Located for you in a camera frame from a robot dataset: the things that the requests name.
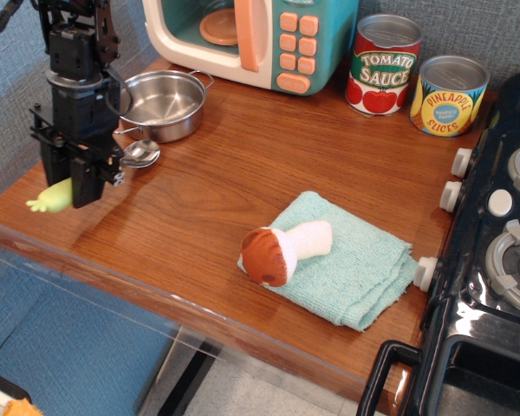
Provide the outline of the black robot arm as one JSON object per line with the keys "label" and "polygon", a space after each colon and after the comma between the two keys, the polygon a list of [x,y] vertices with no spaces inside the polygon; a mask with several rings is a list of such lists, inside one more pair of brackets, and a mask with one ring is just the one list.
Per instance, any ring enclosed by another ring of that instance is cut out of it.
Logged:
{"label": "black robot arm", "polygon": [[40,143],[46,180],[68,179],[74,207],[101,198],[105,184],[123,179],[123,152],[114,139],[131,104],[120,101],[125,83],[112,68],[119,58],[108,1],[36,1],[51,86],[50,107],[35,105],[31,135]]}

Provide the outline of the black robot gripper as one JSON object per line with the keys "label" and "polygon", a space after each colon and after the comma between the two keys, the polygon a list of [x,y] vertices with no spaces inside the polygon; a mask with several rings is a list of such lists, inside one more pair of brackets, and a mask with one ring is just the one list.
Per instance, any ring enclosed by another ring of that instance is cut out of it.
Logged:
{"label": "black robot gripper", "polygon": [[108,72],[71,80],[48,71],[46,80],[52,104],[31,109],[31,136],[40,142],[48,186],[70,177],[73,207],[82,208],[101,199],[104,182],[122,182],[121,149],[113,134],[124,114],[124,83]]}

